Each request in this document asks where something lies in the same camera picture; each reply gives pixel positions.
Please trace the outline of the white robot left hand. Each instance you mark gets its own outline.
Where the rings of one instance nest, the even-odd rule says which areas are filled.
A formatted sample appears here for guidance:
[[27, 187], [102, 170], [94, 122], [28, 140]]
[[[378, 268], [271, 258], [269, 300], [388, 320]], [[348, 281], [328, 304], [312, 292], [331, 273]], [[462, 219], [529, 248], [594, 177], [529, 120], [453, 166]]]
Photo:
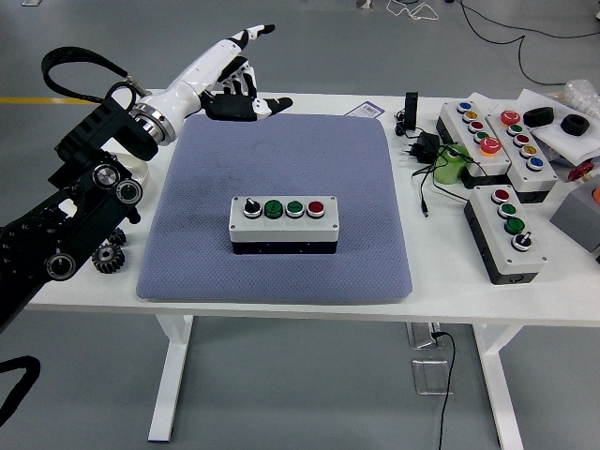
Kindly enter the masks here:
[[259, 24], [222, 39], [165, 91], [143, 98], [141, 115], [153, 119], [172, 141], [185, 119], [199, 111], [212, 120], [254, 122], [291, 108], [293, 101], [288, 97], [258, 96], [253, 67], [241, 55], [250, 41], [274, 30], [273, 24]]

